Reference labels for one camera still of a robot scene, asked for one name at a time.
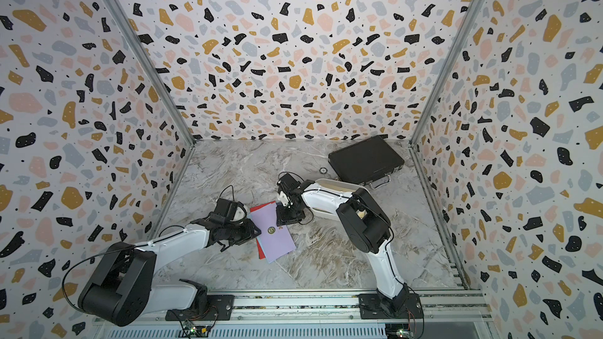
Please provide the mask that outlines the red envelope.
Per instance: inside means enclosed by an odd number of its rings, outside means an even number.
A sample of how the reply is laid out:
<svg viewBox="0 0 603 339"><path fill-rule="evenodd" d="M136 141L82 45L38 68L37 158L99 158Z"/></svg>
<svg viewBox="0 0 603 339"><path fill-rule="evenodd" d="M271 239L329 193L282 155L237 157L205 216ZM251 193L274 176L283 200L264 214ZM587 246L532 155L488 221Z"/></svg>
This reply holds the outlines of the red envelope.
<svg viewBox="0 0 603 339"><path fill-rule="evenodd" d="M251 219L260 229L261 234L257 241L262 248L265 259L268 263L276 260L276 253L279 249L279 232L276 227L276 204L270 202L251 209Z"/></svg>

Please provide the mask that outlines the purple envelope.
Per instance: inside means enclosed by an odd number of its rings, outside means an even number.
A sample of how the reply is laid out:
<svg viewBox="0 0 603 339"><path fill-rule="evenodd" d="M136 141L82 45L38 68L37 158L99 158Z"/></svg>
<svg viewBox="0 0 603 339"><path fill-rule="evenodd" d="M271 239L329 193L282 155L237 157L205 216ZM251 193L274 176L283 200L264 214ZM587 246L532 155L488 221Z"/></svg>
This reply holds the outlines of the purple envelope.
<svg viewBox="0 0 603 339"><path fill-rule="evenodd" d="M271 202L251 209L251 220L261 231L256 240L268 263L296 250L287 226L276 224L277 207L275 202Z"/></svg>

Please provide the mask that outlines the white storage box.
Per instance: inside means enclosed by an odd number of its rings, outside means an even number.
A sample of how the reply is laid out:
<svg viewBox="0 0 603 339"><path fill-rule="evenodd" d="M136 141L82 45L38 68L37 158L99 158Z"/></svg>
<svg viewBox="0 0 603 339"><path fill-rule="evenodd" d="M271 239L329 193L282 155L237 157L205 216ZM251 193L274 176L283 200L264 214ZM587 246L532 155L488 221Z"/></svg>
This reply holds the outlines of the white storage box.
<svg viewBox="0 0 603 339"><path fill-rule="evenodd" d="M309 185L302 197L315 217L338 221L337 208L361 188L360 185L321 178Z"/></svg>

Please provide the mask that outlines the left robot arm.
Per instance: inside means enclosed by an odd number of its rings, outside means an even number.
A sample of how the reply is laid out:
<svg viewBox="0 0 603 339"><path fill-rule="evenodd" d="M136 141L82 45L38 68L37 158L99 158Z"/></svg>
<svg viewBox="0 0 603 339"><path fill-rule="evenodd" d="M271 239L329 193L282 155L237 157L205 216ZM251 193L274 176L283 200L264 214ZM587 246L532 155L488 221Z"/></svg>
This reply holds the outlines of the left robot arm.
<svg viewBox="0 0 603 339"><path fill-rule="evenodd" d="M118 242L103 254L77 301L77 309L116 326L127 326L140 315L166 312L184 322L203 319L213 307L205 285L190 279L157 284L159 271L192 252L218 244L221 250L261 235L241 202L219 199L204 218L177 231L137 244Z"/></svg>

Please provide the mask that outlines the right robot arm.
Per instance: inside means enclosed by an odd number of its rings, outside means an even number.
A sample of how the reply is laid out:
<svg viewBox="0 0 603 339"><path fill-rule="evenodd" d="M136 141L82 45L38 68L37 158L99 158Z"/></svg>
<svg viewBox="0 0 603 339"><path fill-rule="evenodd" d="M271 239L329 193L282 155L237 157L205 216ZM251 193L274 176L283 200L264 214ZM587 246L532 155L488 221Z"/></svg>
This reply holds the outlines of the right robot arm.
<svg viewBox="0 0 603 339"><path fill-rule="evenodd" d="M283 173L277 186L276 224L299 224L307 212L339 221L353 246L367 256L380 308L388 315L401 312L410 290L394 259L391 222L367 188L325 178L299 181L290 173Z"/></svg>

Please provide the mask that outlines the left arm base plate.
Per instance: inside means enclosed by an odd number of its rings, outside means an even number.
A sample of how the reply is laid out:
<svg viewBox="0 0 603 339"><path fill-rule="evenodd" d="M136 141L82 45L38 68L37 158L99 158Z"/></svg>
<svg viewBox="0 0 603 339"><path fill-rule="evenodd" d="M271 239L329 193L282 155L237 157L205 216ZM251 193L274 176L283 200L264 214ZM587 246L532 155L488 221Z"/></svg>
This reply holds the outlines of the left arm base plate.
<svg viewBox="0 0 603 339"><path fill-rule="evenodd" d="M232 315L235 296L231 294L202 295L197 297L187 309L172 309L165 315L170 322L188 321L228 321Z"/></svg>

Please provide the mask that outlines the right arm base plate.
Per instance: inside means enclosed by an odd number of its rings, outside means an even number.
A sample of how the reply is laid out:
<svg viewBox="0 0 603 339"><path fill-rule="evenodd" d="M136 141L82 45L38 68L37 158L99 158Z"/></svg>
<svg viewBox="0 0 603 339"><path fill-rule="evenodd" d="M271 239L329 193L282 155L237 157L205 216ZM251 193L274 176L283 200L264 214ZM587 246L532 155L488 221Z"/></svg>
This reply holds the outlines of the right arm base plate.
<svg viewBox="0 0 603 339"><path fill-rule="evenodd" d="M413 320L424 317L422 302L417 293L402 291L394 299L380 293L362 293L358 296L358 301L363 320Z"/></svg>

